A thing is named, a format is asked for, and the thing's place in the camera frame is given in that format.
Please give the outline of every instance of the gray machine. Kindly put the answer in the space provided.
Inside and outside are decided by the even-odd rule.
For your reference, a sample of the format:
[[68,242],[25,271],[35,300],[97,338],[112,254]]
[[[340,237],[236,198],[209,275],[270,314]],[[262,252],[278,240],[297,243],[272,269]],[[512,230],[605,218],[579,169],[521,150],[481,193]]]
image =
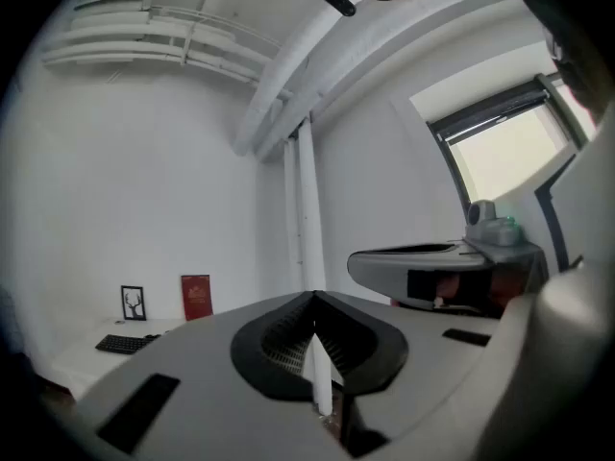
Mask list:
[[[606,121],[614,119],[611,111]],[[410,308],[309,292],[190,322],[103,378],[76,413],[110,452],[151,461],[456,461],[519,449],[551,415],[587,399],[615,336],[606,266],[614,147],[601,134],[572,162],[556,158],[510,196],[478,204],[459,241],[351,255],[355,281]],[[554,221],[535,193],[555,172],[548,213],[567,215]],[[560,275],[550,261],[564,256],[571,264]],[[408,293],[417,272],[509,264],[529,278],[502,319],[437,312]],[[347,388],[343,417],[353,426],[341,442],[321,425],[300,377],[313,333]]]

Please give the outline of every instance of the framed picture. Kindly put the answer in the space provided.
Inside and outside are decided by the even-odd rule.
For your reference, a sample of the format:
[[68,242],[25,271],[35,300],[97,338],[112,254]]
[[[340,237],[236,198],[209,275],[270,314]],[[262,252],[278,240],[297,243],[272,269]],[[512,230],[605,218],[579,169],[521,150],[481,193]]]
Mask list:
[[143,287],[122,285],[122,309],[127,321],[145,321]]

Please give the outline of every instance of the vertical pipe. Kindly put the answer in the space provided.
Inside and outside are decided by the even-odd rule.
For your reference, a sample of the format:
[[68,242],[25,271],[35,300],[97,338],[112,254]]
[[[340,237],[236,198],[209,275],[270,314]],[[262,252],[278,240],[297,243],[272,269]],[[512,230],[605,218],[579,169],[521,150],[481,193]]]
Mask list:
[[[301,198],[303,203],[303,267],[306,286],[307,290],[325,290],[327,283],[325,279],[316,162],[314,160],[314,145],[311,137],[311,123],[308,118],[299,128],[299,161]],[[314,336],[312,346],[314,356],[314,397],[318,404],[318,411],[322,415],[331,415],[333,410],[331,360],[317,336]]]
[[284,144],[284,191],[286,201],[286,236],[290,264],[290,283],[293,292],[305,290],[299,240],[299,215],[297,213],[297,157],[295,140]]

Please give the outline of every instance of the window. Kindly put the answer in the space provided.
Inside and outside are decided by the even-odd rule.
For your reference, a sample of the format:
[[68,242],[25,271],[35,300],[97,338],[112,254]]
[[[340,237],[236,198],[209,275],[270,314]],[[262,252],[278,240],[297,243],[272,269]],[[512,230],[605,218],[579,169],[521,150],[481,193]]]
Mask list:
[[587,111],[553,79],[538,76],[429,124],[466,211],[522,184],[570,141],[580,149],[595,131]]

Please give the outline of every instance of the window pane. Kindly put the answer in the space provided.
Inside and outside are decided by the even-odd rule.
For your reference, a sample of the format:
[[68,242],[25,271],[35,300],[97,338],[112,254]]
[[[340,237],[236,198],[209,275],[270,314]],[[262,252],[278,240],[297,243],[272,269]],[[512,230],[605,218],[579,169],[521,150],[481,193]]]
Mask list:
[[538,171],[566,145],[546,106],[451,146],[472,202],[493,200]]
[[566,101],[568,108],[570,108],[573,114],[577,117],[577,120],[587,135],[587,138],[593,140],[596,136],[596,125],[594,124],[594,120],[592,120],[589,112],[587,112],[587,109],[577,102],[577,99],[575,99],[575,96],[573,96],[573,93],[567,85],[559,86],[557,88],[557,92],[559,92],[562,99]]

